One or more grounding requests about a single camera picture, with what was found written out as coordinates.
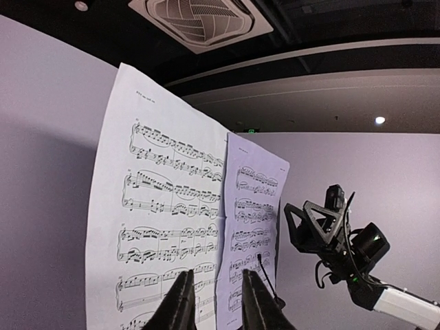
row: ceiling air conditioner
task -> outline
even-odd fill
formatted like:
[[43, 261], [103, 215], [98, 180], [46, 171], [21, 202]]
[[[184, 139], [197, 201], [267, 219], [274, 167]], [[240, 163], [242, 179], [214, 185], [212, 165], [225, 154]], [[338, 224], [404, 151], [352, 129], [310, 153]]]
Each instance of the ceiling air conditioner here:
[[129, 6], [196, 54], [274, 30], [250, 0], [132, 0]]

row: ceiling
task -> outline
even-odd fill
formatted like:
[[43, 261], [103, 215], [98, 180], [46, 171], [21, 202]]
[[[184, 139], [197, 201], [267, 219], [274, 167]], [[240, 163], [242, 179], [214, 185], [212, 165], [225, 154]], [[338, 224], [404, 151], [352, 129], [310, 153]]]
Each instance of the ceiling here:
[[[86, 12], [74, 1], [2, 0], [0, 14], [130, 64], [236, 131], [439, 133], [440, 0], [242, 0], [273, 31], [201, 54], [129, 0]], [[376, 114], [388, 118], [381, 128]]]
[[[440, 69], [284, 78], [207, 91], [184, 100], [238, 132], [440, 133]], [[386, 118], [383, 125], [375, 125], [377, 116]]]
[[[0, 14], [112, 65], [133, 65], [161, 84], [253, 58], [318, 45], [440, 36], [437, 0], [252, 0], [273, 27], [271, 33], [194, 54], [130, 9], [129, 0], [95, 0], [87, 12], [75, 9], [74, 2], [2, 0]], [[296, 61], [307, 74], [314, 73], [315, 63], [301, 58]]]

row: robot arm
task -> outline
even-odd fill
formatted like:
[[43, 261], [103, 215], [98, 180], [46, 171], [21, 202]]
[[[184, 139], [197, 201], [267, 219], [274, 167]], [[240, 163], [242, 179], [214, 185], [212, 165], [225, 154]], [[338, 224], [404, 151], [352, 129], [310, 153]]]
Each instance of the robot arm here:
[[[373, 278], [369, 272], [389, 251], [390, 244], [374, 224], [351, 231], [349, 206], [354, 193], [345, 202], [339, 185], [327, 189], [324, 208], [306, 201], [301, 209], [284, 208], [290, 241], [302, 253], [317, 254], [331, 271], [333, 284], [346, 281], [351, 300], [370, 311], [394, 316], [423, 330], [440, 330], [440, 307], [436, 302], [410, 294], [394, 285]], [[297, 227], [293, 216], [301, 223]], [[318, 286], [318, 266], [316, 280]]]

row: sheet music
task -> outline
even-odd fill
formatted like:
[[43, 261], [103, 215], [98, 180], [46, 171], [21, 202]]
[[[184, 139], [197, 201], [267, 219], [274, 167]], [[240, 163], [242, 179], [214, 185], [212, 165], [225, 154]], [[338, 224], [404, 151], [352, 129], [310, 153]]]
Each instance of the sheet music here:
[[241, 327], [243, 269], [264, 273], [275, 285], [276, 218], [289, 163], [255, 143], [228, 134], [225, 176], [225, 244], [217, 279], [217, 328]]
[[141, 329], [189, 269], [197, 328], [215, 329], [227, 132], [144, 74], [120, 66], [89, 204], [88, 330]]

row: musical staff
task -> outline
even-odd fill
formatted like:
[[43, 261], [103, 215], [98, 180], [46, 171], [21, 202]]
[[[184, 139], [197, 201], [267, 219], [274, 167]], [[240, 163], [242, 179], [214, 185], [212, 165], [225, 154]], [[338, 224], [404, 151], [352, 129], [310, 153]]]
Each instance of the musical staff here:
[[237, 171], [236, 174], [236, 182], [239, 182], [239, 177], [240, 175], [247, 177], [251, 180], [254, 180], [256, 182], [259, 182], [261, 184], [266, 184], [270, 187], [278, 187], [278, 181], [276, 181], [276, 179], [274, 179], [273, 177], [267, 177], [266, 175], [262, 174], [262, 173], [255, 173], [255, 170], [253, 170], [251, 167], [249, 166], [243, 166], [240, 167]]
[[[229, 266], [229, 282], [234, 284], [238, 281], [241, 281], [243, 278], [243, 269], [248, 270], [256, 270], [257, 272], [261, 271], [260, 263], [257, 259], [256, 254], [249, 254], [244, 260], [238, 259], [235, 262], [231, 263]], [[261, 253], [261, 262], [263, 263], [263, 267], [267, 267], [270, 265], [270, 252], [264, 251]]]
[[204, 203], [214, 203], [220, 200], [220, 195], [207, 190], [198, 190], [189, 186], [174, 185], [163, 175], [150, 170], [139, 170], [136, 175], [127, 175], [125, 185], [133, 189], [150, 188], [166, 193], [173, 193], [180, 199], [191, 201], [199, 199]]
[[[213, 317], [215, 315], [214, 311], [214, 297], [209, 297], [207, 299], [204, 299], [200, 301], [200, 297], [196, 297], [196, 303], [195, 303], [195, 323], [196, 325], [199, 323], [202, 323], [203, 321]], [[210, 309], [208, 312], [204, 312], [205, 306], [212, 305], [212, 309]]]
[[275, 189], [267, 188], [264, 186], [250, 186], [246, 181], [237, 182], [236, 187], [238, 190], [248, 190], [252, 191], [254, 194], [275, 196]]
[[243, 223], [271, 221], [276, 216], [272, 205], [256, 203], [249, 198], [236, 200], [234, 207], [235, 219]]
[[210, 153], [198, 151], [194, 149], [193, 146], [186, 144], [184, 142], [171, 139], [167, 135], [162, 134], [157, 129], [151, 129], [147, 126], [142, 126], [141, 124], [137, 123], [133, 125], [133, 132], [134, 134], [143, 135], [146, 138], [146, 140], [148, 140], [150, 143], [159, 146], [161, 148], [171, 147], [174, 150], [176, 150], [176, 152], [186, 157], [194, 158], [194, 159], [198, 158], [214, 166], [223, 167], [222, 159], [215, 158]]
[[196, 325], [198, 325], [199, 323], [202, 323], [203, 321], [213, 317], [214, 315], [215, 315], [215, 311], [214, 310], [209, 311], [208, 313], [205, 313], [205, 314], [202, 314], [202, 315], [199, 314], [199, 316], [196, 318]]
[[136, 263], [144, 263], [145, 261], [160, 260], [174, 262], [174, 260], [179, 257], [179, 259], [185, 259], [186, 256], [192, 255], [197, 256], [199, 253], [209, 253], [217, 251], [217, 244], [209, 243], [207, 245], [197, 244], [195, 247], [184, 247], [182, 249], [172, 247], [166, 250], [146, 250], [139, 251], [137, 248], [130, 249], [125, 253], [118, 253], [118, 261], [134, 261]]
[[[215, 315], [214, 310], [210, 310], [206, 313], [203, 313], [203, 309], [201, 307], [208, 305], [214, 301], [214, 297], [205, 299], [203, 302], [196, 303], [196, 317], [195, 324], [198, 325], [202, 323], [204, 320], [207, 320]], [[134, 317], [127, 325], [121, 324], [120, 330], [142, 330], [142, 328], [147, 324], [147, 322], [154, 315], [154, 311], [149, 311], [146, 313], [142, 313], [136, 317]]]
[[155, 202], [154, 199], [151, 201], [136, 201], [132, 198], [122, 198], [122, 206], [129, 208], [130, 210], [148, 210], [153, 213], [170, 212], [171, 215], [186, 215], [187, 217], [203, 215], [210, 219], [215, 219], [219, 215], [219, 210], [217, 208], [210, 208], [206, 205], [203, 205], [202, 207], [198, 207], [197, 205], [186, 205], [183, 203], [169, 205]]
[[229, 311], [236, 311], [241, 307], [241, 287], [229, 294], [228, 309]]
[[258, 241], [251, 240], [245, 243], [231, 243], [231, 251], [243, 251], [246, 252], [248, 249], [256, 249], [261, 246], [268, 246], [271, 239], [266, 237], [265, 239], [259, 239]]
[[[157, 147], [163, 152], [170, 147], [172, 152], [165, 155], [153, 152], [149, 146], [142, 148], [140, 146], [142, 140], [139, 141], [139, 139], [136, 138], [137, 136], [142, 136], [142, 140], [147, 141], [150, 144], [149, 146], [152, 146], [153, 149]], [[218, 170], [214, 172], [210, 167], [211, 165], [214, 168], [223, 168], [222, 159], [214, 157], [210, 153], [198, 151], [190, 144], [171, 139], [160, 131], [147, 126], [140, 124], [133, 125], [129, 150], [136, 158], [151, 160], [156, 163], [156, 165], [169, 166], [177, 171], [184, 171], [189, 175], [198, 175], [203, 178], [206, 177], [214, 182], [221, 182], [223, 180], [222, 171]], [[184, 156], [187, 159], [176, 159], [175, 154]]]
[[208, 227], [158, 230], [138, 226], [122, 229], [118, 235], [118, 260], [126, 263], [146, 261], [174, 262], [187, 256], [217, 251], [219, 230], [214, 223]]
[[[217, 265], [214, 263], [200, 263], [194, 267], [195, 291], [199, 293], [210, 285], [215, 284]], [[158, 303], [173, 285], [175, 279], [186, 267], [178, 267], [163, 274], [146, 273], [131, 276], [126, 280], [122, 278], [116, 283], [116, 307], [123, 312], [126, 309]]]
[[127, 325], [121, 324], [120, 330], [142, 330], [142, 328], [146, 325], [146, 323], [153, 316], [154, 311], [148, 311], [146, 313], [142, 313], [132, 319]]
[[235, 230], [232, 232], [232, 240], [235, 241], [246, 241], [254, 237], [266, 236], [270, 234], [270, 229], [255, 228], [254, 230]]
[[251, 208], [255, 211], [263, 210], [266, 212], [273, 212], [274, 207], [270, 204], [260, 204], [255, 203], [249, 198], [240, 198], [238, 201], [235, 201], [235, 208], [237, 209], [244, 209], [244, 208]]
[[140, 239], [159, 239], [166, 241], [174, 238], [185, 237], [187, 239], [193, 239], [195, 237], [217, 237], [219, 230], [214, 223], [211, 223], [208, 228], [184, 228], [182, 230], [158, 230], [156, 228], [139, 226], [132, 230], [123, 229], [119, 233], [119, 244], [122, 241], [133, 241]]

